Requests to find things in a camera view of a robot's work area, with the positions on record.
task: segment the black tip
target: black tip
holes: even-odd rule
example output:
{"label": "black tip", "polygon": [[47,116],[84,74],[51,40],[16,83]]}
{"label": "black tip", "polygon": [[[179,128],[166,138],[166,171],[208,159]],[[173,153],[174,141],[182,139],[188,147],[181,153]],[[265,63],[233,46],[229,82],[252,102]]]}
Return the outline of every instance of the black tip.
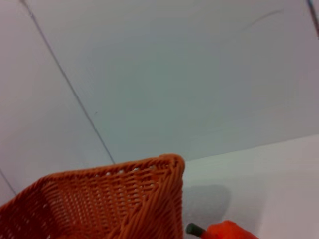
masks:
{"label": "black tip", "polygon": [[192,234],[192,235],[197,236],[197,237],[201,237],[201,235],[203,235],[203,233],[205,231],[206,231],[205,229],[199,227],[198,225],[196,225],[194,223],[190,223],[186,227],[187,234]]}

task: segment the orange wicker basket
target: orange wicker basket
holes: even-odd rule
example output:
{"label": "orange wicker basket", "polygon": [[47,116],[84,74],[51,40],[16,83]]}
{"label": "orange wicker basket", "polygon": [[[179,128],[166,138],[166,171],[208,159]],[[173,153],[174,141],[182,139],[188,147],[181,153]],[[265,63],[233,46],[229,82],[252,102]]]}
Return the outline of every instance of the orange wicker basket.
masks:
{"label": "orange wicker basket", "polygon": [[0,208],[0,239],[182,239],[183,159],[48,175]]}

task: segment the orange object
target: orange object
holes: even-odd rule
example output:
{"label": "orange object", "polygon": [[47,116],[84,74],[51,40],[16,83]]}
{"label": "orange object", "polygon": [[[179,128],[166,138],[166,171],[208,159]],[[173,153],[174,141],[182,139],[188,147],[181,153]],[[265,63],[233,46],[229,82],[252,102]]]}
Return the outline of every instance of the orange object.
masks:
{"label": "orange object", "polygon": [[202,239],[258,239],[252,233],[231,221],[211,225],[207,231],[195,224],[189,224],[186,232]]}
{"label": "orange object", "polygon": [[181,239],[175,154],[48,175],[0,208],[0,239]]}

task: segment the white wall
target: white wall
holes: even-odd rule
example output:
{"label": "white wall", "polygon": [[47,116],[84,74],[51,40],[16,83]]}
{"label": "white wall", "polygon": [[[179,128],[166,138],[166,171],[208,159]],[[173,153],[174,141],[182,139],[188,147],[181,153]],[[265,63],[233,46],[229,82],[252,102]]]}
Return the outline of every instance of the white wall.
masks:
{"label": "white wall", "polygon": [[117,162],[319,132],[303,0],[31,0]]}
{"label": "white wall", "polygon": [[[0,0],[0,168],[16,192],[49,173],[111,164],[25,13]],[[0,203],[12,196],[0,178]]]}
{"label": "white wall", "polygon": [[318,145],[314,135],[187,162],[184,223],[233,220],[260,239],[318,238]]}

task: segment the wicker weave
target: wicker weave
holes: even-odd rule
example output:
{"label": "wicker weave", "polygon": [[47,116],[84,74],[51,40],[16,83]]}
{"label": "wicker weave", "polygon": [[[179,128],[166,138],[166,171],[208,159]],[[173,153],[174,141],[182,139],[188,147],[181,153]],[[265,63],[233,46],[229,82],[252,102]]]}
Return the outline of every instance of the wicker weave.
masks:
{"label": "wicker weave", "polygon": [[182,239],[183,159],[41,178],[0,208],[0,239]]}

